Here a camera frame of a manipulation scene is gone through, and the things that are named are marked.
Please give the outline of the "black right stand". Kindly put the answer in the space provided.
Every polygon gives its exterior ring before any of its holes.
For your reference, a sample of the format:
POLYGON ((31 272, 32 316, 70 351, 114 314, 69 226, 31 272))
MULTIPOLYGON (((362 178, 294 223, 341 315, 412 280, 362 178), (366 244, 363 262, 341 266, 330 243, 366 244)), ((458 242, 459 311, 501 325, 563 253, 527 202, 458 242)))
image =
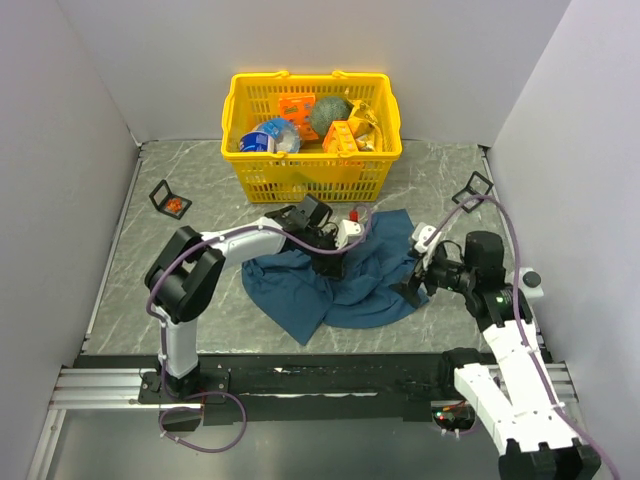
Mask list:
POLYGON ((460 205, 466 213, 473 212, 482 203, 478 196, 487 196, 494 187, 494 183, 479 171, 473 171, 465 186, 456 192, 451 200, 460 205))

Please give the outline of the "orange snack box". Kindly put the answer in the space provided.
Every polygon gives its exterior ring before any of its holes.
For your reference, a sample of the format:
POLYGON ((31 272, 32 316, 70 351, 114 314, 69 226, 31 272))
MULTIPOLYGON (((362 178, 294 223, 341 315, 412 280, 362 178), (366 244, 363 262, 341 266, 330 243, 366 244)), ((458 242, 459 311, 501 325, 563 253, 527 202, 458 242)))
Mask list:
POLYGON ((294 95, 285 94, 278 100, 279 114, 292 123, 304 141, 319 139, 311 126, 311 113, 316 103, 314 94, 294 95))

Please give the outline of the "black left stand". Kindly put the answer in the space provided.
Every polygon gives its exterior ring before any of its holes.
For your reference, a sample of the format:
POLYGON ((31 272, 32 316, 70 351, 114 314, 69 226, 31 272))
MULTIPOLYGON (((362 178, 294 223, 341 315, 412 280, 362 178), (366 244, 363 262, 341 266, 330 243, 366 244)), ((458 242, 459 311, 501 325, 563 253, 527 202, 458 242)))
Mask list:
POLYGON ((192 205, 191 200, 175 194, 165 179, 160 180, 149 193, 149 200, 156 211, 176 220, 180 220, 192 205), (182 210, 177 213, 166 208, 167 203, 174 197, 178 197, 182 201, 182 210))

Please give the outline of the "blue t-shirt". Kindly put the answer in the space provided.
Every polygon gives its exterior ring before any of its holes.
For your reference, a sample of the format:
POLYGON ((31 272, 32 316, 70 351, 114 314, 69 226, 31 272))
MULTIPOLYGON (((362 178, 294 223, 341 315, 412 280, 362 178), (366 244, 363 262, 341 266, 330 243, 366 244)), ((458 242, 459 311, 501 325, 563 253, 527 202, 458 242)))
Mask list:
POLYGON ((294 250, 244 263, 243 287, 301 345, 322 325, 369 329, 395 323, 416 311, 391 289, 413 269, 413 230, 404 209, 375 213, 367 240, 344 257, 342 279, 317 274, 311 258, 294 250))

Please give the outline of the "yellow snack bag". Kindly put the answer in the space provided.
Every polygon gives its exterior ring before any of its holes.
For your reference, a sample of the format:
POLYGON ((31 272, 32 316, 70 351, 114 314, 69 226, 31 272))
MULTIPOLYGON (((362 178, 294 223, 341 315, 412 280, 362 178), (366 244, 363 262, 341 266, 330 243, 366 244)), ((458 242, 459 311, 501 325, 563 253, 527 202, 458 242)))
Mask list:
POLYGON ((346 99, 350 114, 347 124, 360 151, 381 152, 383 134, 374 110, 364 100, 346 99))

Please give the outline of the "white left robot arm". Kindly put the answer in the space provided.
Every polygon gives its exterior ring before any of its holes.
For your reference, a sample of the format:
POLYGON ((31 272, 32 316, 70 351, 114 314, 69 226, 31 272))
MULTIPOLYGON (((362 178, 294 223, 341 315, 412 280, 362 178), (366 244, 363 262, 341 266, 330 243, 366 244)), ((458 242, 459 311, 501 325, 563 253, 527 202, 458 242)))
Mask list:
POLYGON ((179 228, 146 274, 147 312, 160 326, 158 353, 162 389, 174 401, 191 399, 198 389, 200 362, 197 320, 213 299, 228 267, 259 257, 298 250, 320 274, 343 275, 343 257, 363 233, 348 219, 329 225, 332 209, 311 195, 248 224, 218 232, 179 228))

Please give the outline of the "orange leaf brooch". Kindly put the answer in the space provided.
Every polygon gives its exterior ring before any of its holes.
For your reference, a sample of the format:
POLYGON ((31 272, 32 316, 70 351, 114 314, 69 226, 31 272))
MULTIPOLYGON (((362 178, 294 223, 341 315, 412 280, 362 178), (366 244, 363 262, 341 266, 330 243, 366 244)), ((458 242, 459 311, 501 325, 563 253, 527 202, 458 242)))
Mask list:
POLYGON ((166 208, 174 213, 182 210, 182 201, 178 197, 172 198, 166 205, 166 208))

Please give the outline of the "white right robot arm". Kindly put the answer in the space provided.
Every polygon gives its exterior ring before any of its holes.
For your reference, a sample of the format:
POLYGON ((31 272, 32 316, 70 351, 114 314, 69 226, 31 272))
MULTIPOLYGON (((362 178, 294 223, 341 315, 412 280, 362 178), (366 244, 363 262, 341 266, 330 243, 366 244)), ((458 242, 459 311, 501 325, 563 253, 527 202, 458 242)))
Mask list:
POLYGON ((457 347, 443 353, 437 386, 446 397, 471 405, 499 453, 503 479, 592 479, 600 455, 561 412, 537 346, 532 312, 524 294, 506 281, 501 237, 473 231, 460 260, 448 257, 435 227, 419 224, 410 236, 413 271, 393 285, 411 306, 419 291, 458 293, 500 369, 495 381, 478 351, 457 347))

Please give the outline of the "yellow plastic basket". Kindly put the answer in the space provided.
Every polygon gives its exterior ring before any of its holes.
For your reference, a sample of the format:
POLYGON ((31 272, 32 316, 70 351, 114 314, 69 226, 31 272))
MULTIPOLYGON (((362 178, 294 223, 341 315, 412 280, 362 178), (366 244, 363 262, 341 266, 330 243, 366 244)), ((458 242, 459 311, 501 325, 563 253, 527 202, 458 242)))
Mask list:
POLYGON ((325 202, 374 201, 403 147, 401 116, 389 77, 382 73, 239 73, 231 78, 221 118, 221 154, 252 203, 293 203, 311 193, 325 202), (380 125, 372 151, 323 151, 305 140, 297 153, 242 152, 241 138, 280 115, 284 96, 340 96, 368 104, 380 125))

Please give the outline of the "green avocado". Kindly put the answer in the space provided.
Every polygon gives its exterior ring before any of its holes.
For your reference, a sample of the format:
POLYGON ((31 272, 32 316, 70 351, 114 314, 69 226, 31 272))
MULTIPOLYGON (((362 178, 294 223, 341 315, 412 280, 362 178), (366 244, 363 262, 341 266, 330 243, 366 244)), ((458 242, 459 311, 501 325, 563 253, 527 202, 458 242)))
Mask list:
POLYGON ((334 121, 347 120, 350 112, 351 107, 343 98, 323 97, 316 101, 311 111, 311 128, 319 137, 324 137, 334 121))

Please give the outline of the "black stand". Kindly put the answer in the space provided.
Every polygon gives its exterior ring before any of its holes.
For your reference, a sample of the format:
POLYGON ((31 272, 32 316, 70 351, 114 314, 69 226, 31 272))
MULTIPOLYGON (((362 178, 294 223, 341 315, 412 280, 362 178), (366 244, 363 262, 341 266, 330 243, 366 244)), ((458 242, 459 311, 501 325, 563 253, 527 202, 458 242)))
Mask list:
POLYGON ((191 200, 175 194, 165 179, 160 180, 149 193, 149 200, 156 211, 176 220, 180 220, 192 205, 191 200), (182 201, 182 210, 177 213, 166 208, 167 203, 174 197, 178 197, 182 201))
POLYGON ((478 196, 487 196, 494 187, 494 183, 479 171, 473 171, 465 186, 456 192, 451 200, 460 205, 466 213, 473 212, 482 203, 478 196))

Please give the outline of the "orange cracker box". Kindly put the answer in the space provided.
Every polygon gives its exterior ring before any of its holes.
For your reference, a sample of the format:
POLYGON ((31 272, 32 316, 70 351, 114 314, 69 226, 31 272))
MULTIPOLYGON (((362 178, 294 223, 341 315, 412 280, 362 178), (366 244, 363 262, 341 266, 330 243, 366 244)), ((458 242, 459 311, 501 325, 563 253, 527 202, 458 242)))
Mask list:
POLYGON ((327 154, 358 151, 356 140, 346 120, 336 120, 331 123, 322 147, 327 154))

